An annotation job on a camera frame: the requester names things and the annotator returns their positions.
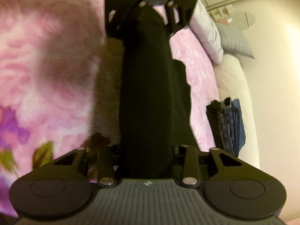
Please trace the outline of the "round glass side table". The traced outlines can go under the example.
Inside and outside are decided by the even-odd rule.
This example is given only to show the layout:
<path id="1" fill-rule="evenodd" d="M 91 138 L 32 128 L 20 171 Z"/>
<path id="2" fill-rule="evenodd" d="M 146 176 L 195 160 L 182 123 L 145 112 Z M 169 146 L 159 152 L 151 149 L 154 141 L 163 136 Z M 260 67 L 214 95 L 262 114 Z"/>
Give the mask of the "round glass side table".
<path id="1" fill-rule="evenodd" d="M 226 21 L 226 25 L 244 31 L 254 25 L 256 17 L 249 12 L 234 12 L 227 17 Z"/>

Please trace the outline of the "black zip-up jacket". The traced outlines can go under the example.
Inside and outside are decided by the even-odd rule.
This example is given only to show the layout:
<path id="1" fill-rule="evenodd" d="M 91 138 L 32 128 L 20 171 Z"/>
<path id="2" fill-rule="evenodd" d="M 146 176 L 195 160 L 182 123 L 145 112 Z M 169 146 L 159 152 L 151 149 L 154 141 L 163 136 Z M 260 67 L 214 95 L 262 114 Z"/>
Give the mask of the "black zip-up jacket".
<path id="1" fill-rule="evenodd" d="M 152 7 L 128 16 L 123 29 L 119 169 L 124 178 L 167 179 L 176 149 L 197 146 L 186 67 L 172 57 L 164 20 Z"/>

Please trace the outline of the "folded dark blue clothes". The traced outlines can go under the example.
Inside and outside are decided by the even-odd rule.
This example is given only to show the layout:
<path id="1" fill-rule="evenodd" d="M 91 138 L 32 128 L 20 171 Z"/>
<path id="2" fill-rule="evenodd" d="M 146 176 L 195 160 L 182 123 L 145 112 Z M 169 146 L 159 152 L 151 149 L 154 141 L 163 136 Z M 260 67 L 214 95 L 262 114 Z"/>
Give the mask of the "folded dark blue clothes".
<path id="1" fill-rule="evenodd" d="M 227 97 L 222 102 L 213 100 L 206 106 L 206 115 L 215 146 L 238 157 L 246 142 L 239 99 Z"/>

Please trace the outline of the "pink rose pattern blanket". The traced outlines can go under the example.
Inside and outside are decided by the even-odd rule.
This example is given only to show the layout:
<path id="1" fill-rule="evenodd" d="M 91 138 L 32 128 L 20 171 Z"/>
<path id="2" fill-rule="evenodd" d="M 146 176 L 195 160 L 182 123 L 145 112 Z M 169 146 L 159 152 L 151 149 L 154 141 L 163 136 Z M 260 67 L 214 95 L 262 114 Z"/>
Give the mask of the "pink rose pattern blanket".
<path id="1" fill-rule="evenodd" d="M 1 213 L 20 176 L 99 132 L 118 144 L 122 43 L 104 0 L 1 0 Z"/>

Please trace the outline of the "grey pillow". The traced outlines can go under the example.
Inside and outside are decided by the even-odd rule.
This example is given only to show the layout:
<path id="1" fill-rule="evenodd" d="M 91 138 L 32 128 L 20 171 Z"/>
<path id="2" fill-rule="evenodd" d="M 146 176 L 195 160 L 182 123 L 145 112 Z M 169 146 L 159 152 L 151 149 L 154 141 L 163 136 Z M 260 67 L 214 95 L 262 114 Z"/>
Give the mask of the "grey pillow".
<path id="1" fill-rule="evenodd" d="M 234 27 L 216 23 L 221 38 L 221 46 L 226 51 L 255 59 L 248 40 Z"/>

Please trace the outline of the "white pillow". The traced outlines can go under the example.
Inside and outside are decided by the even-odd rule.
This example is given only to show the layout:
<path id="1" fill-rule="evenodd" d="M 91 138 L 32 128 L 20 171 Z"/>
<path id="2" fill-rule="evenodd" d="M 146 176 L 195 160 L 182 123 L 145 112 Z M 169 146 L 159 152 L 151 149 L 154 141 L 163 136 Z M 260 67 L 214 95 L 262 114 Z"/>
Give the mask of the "white pillow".
<path id="1" fill-rule="evenodd" d="M 200 0 L 197 0 L 194 8 L 190 20 L 190 28 L 195 36 L 197 36 L 212 62 L 220 64 L 224 54 L 221 46 L 221 36 L 216 24 Z"/>

